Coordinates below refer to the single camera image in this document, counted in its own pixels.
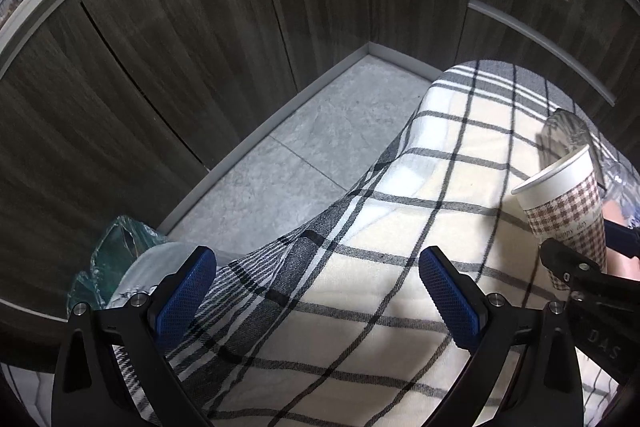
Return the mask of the houndstooth paper cup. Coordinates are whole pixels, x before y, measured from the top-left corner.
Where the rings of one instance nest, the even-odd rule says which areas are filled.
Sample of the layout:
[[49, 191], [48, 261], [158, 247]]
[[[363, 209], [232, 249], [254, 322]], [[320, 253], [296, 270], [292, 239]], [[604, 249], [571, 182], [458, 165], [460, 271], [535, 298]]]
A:
[[602, 199], [588, 145], [530, 176], [512, 195], [539, 243], [556, 239], [606, 269]]

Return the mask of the checkered white cloth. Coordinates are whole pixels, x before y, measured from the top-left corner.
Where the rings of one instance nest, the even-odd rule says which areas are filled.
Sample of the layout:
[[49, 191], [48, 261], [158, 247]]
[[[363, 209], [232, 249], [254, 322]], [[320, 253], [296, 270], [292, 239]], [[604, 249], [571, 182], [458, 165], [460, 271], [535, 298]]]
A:
[[378, 162], [306, 225], [220, 268], [168, 357], [204, 426], [414, 426], [464, 353], [420, 277], [437, 245], [486, 291], [542, 305], [551, 284], [512, 196], [542, 128], [578, 106], [496, 61], [446, 70]]

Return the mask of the green plastic bag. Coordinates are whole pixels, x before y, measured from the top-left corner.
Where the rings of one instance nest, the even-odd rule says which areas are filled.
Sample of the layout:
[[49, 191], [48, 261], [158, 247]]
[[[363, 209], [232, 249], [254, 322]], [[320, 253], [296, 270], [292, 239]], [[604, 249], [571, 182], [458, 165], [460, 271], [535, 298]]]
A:
[[168, 237], [128, 216], [118, 216], [94, 247], [89, 268], [78, 272], [66, 296], [66, 313], [77, 303], [104, 309], [131, 265], [150, 248], [168, 242]]

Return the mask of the clear patterned glass jar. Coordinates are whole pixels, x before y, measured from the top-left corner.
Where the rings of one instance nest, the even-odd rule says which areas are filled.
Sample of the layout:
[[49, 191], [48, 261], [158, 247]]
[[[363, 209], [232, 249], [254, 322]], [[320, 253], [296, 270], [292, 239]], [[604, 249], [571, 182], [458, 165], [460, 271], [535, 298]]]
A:
[[603, 202], [616, 202], [628, 228], [639, 228], [639, 175], [609, 150], [588, 124], [568, 110], [558, 108], [536, 135], [539, 165], [548, 167], [569, 153], [588, 145], [594, 176]]

